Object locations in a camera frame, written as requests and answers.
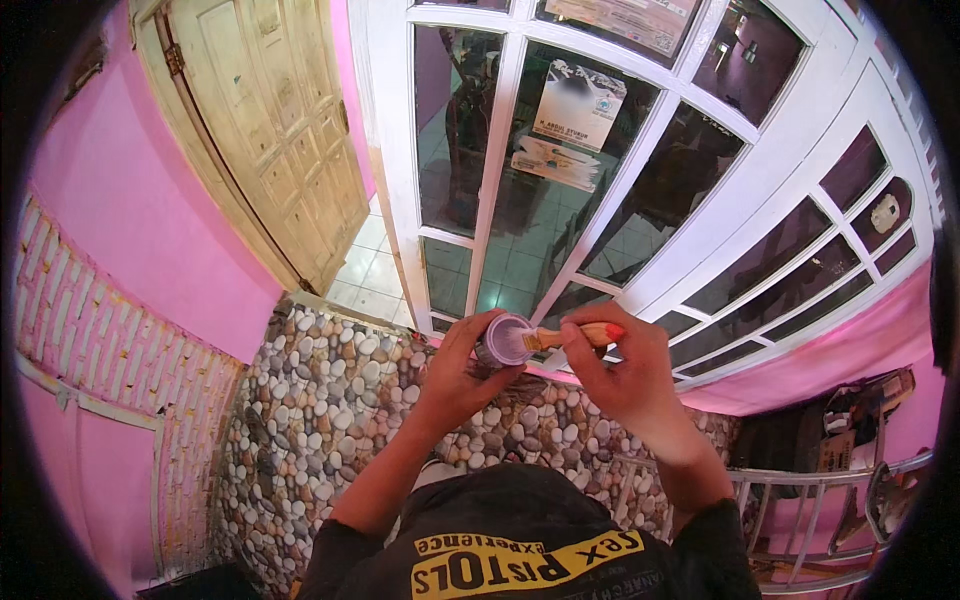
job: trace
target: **purple paint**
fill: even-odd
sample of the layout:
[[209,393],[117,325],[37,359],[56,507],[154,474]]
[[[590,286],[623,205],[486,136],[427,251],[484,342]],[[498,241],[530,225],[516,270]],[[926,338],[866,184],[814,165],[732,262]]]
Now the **purple paint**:
[[477,356],[488,359],[488,362],[490,362],[489,358],[492,358],[500,366],[506,367],[522,365],[527,362],[534,355],[534,352],[516,351],[516,341],[512,341],[510,336],[511,329],[516,328],[532,329],[533,326],[529,321],[514,313],[504,313],[494,319],[487,327],[482,345],[490,356],[482,356],[480,352],[477,353]]

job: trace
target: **right hand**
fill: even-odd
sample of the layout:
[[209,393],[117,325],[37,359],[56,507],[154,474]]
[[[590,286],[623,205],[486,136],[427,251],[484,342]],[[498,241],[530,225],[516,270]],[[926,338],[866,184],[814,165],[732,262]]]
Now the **right hand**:
[[[623,361],[604,366],[578,325],[610,322],[624,328],[617,343]],[[667,334],[661,327],[628,314],[609,301],[584,306],[562,319],[564,352],[594,404],[638,435],[684,416],[673,389]]]

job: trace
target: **wooden door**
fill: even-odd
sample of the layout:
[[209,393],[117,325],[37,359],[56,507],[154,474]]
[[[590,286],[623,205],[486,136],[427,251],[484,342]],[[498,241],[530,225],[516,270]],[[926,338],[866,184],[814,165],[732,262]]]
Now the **wooden door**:
[[174,0],[187,84],[241,191],[323,292],[370,212],[324,0]]

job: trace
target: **stone pattern wall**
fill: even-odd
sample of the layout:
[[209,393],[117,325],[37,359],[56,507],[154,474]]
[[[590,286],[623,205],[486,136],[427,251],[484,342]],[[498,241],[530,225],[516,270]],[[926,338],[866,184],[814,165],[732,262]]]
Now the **stone pattern wall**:
[[[239,386],[211,519],[220,556],[246,562],[268,597],[285,598],[324,519],[419,399],[435,350],[303,306],[275,314],[287,318],[267,332]],[[738,419],[688,414],[726,461]],[[649,458],[642,440],[576,386],[524,374],[435,451],[462,472],[504,460],[555,468],[622,527],[666,537],[656,473],[637,468],[628,480],[617,458]]]
[[164,565],[209,555],[214,450],[243,363],[126,295],[30,198],[14,263],[14,338],[39,369],[120,408],[163,419],[159,538]]

